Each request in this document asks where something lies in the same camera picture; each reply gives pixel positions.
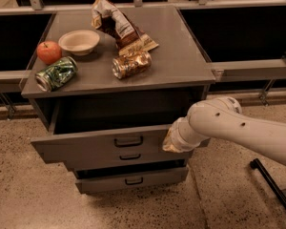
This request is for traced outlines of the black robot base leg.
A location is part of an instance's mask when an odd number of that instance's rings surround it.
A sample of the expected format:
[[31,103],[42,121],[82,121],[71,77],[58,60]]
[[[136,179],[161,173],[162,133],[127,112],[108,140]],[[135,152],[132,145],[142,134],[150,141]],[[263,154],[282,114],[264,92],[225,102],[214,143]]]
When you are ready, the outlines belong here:
[[274,194],[276,195],[279,202],[282,204],[284,209],[286,210],[286,189],[281,190],[278,185],[276,184],[275,180],[272,178],[272,176],[268,173],[266,168],[263,166],[261,161],[256,158],[250,162],[250,167],[252,169],[257,169],[265,181],[268,183],[269,187],[272,189]]

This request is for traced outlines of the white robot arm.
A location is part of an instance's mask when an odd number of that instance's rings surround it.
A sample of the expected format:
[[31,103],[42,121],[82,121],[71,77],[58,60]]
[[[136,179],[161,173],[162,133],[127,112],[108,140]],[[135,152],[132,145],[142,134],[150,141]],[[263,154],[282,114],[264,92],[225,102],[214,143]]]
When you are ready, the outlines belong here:
[[242,114],[239,102],[224,96],[192,105],[163,140],[166,152],[185,153],[209,138],[231,141],[286,166],[286,123]]

